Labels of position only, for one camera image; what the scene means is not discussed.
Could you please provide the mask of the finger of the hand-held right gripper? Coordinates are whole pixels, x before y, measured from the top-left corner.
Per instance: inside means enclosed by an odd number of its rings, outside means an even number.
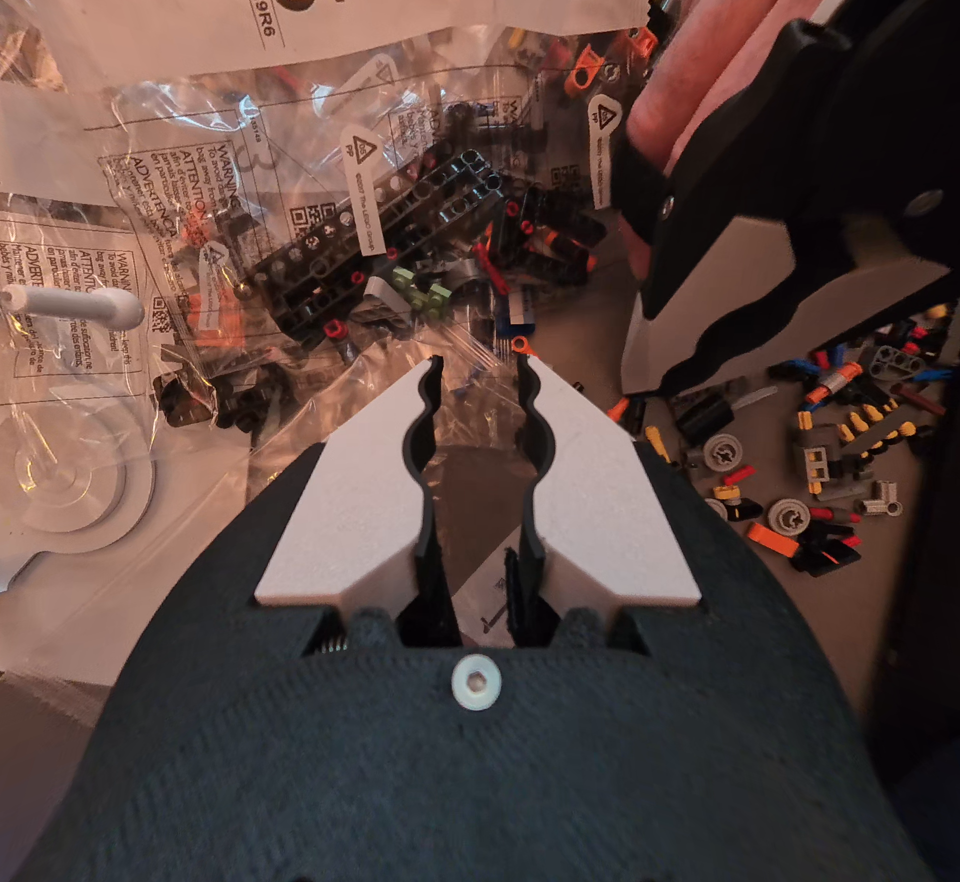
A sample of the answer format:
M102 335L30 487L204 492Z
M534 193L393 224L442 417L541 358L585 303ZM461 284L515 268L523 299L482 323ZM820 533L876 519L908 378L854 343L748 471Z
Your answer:
M935 262L888 262L838 276L801 299L786 283L711 324L693 355L669 372L671 396L736 379L805 355L917 296L927 296L950 270Z
M795 268L786 225L769 220L735 217L690 271L676 293L655 317L652 296L637 296L621 360L621 388L624 394L653 392L661 387L666 373L692 358L707 328L727 313L755 302L770 293ZM844 319L850 304L844 305L837 292L810 297L800 316L792 323L787 340L799 343L803 331L832 338L850 327ZM811 334L810 340L817 338ZM709 378L698 377L693 388L759 372L774 364L770 349L733 350Z

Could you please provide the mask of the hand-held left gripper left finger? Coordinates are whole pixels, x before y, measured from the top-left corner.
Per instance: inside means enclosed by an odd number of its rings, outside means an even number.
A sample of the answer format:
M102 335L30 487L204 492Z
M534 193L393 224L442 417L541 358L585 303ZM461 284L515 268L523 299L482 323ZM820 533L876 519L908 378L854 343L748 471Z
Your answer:
M259 604L327 605L343 620L379 609L408 645L460 645L423 478L443 364L420 362L329 436L255 590Z

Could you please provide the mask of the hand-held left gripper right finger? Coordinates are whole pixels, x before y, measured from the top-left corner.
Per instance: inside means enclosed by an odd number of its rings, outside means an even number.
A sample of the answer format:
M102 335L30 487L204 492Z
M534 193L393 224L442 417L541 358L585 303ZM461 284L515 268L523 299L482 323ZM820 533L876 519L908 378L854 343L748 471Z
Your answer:
M538 357L517 364L535 477L505 561L515 646L545 647L574 610L608 629L626 608L697 606L700 588L633 438Z

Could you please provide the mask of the pile of toy bricks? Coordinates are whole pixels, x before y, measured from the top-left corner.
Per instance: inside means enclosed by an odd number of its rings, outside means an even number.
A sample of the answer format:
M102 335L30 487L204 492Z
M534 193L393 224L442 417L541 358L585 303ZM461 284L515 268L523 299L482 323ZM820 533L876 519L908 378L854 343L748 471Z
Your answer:
M744 525L754 545L816 578L861 559L862 523L904 515L902 488L881 461L899 447L927 455L946 412L932 390L957 374L953 299L864 336L789 356L769 366L757 388L746 389L740 379L670 398L677 458L654 424L641 428L642 397L623 397L608 415L642 433L691 482L709 485L705 504L724 521ZM757 475L759 456L734 429L739 413L758 408L781 387L791 404L783 453L793 465L796 492L762 502L743 492Z

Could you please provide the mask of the person's right hand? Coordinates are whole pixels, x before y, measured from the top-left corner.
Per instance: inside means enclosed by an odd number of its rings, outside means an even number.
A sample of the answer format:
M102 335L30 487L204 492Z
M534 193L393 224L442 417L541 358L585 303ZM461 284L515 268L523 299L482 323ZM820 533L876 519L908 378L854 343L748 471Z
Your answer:
M636 99L630 142L669 172L692 132L750 84L789 21L822 0L682 0L680 24Z

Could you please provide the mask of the wooden and white book stand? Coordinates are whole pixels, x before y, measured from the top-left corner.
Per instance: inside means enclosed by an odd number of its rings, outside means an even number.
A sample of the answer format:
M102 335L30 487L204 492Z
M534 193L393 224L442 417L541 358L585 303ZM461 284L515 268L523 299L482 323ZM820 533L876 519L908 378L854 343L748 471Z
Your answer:
M172 428L125 361L145 308L116 288L10 285L2 314L52 349L2 364L2 670L112 685L186 568L244 507L250 443Z

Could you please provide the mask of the black holed frame brick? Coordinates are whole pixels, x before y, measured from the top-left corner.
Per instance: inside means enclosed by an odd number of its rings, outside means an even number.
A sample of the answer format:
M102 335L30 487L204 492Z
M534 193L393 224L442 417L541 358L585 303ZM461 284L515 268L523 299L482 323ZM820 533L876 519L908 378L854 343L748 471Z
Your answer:
M450 239L481 231L504 201L508 178L477 150L455 153L440 142L375 186L385 253L363 252L362 217L344 204L247 273L246 286L302 348L316 348L330 324L347 320L372 277L389 280L394 265L413 269Z

